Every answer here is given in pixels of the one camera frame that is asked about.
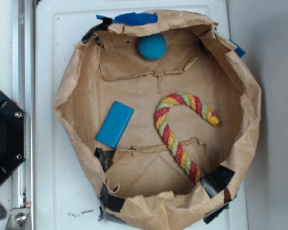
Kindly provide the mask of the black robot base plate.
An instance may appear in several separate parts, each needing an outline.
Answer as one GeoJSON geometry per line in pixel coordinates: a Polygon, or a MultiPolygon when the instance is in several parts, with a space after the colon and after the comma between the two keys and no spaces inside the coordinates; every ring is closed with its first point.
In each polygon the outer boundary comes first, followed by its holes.
{"type": "Polygon", "coordinates": [[[24,111],[0,90],[0,186],[24,160],[24,111]]]}

